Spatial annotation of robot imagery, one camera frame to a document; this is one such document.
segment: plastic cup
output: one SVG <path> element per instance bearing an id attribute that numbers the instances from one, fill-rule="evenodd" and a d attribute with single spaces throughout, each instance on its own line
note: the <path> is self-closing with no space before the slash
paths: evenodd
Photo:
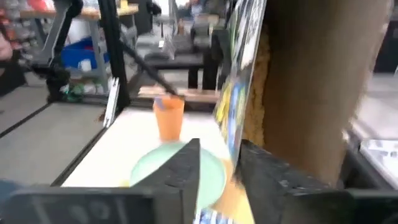
<path id="1" fill-rule="evenodd" d="M 160 140 L 178 141 L 184 114 L 184 101 L 175 96 L 162 96 L 160 100 L 161 104 L 156 100 L 154 102 Z"/>

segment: plate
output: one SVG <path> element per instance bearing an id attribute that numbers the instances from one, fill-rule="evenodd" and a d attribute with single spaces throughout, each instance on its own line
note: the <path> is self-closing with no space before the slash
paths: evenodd
<path id="1" fill-rule="evenodd" d="M 165 143 L 140 158 L 132 168 L 130 186 L 156 171 L 184 145 L 184 142 Z M 226 171 L 222 161 L 203 148 L 200 150 L 200 158 L 197 210 L 212 206 L 223 194 L 226 184 Z"/>

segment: white tabletop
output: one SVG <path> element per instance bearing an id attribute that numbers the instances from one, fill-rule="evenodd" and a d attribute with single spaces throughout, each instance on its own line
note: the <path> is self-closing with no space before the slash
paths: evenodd
<path id="1" fill-rule="evenodd" d="M 180 139 L 192 138 L 200 138 L 201 147 L 220 159 L 230 159 L 212 115 L 185 113 Z M 136 162 L 159 145 L 152 110 L 124 110 L 62 186 L 119 187 L 129 180 Z"/>

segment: blue container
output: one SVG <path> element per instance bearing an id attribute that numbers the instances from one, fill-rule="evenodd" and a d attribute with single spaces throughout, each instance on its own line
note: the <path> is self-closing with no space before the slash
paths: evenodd
<path id="1" fill-rule="evenodd" d="M 96 69 L 97 61 L 95 60 L 94 50 L 87 48 L 93 48 L 93 41 L 91 37 L 85 38 L 79 42 L 64 47 L 61 52 L 63 65 L 67 68 L 79 68 L 79 63 L 82 60 L 89 59 L 91 62 L 91 69 Z M 108 53 L 103 54 L 103 56 L 105 63 L 108 62 Z"/>

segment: black pole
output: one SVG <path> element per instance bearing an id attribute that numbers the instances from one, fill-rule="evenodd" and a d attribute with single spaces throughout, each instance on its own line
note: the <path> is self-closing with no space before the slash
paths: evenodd
<path id="1" fill-rule="evenodd" d="M 122 110 L 130 104 L 127 89 L 126 69 L 124 67 L 123 49 L 120 43 L 120 23 L 116 14 L 115 0 L 98 0 L 101 11 L 101 22 L 104 29 L 106 47 L 108 49 L 112 76 L 119 78 L 119 97 L 117 107 Z"/>

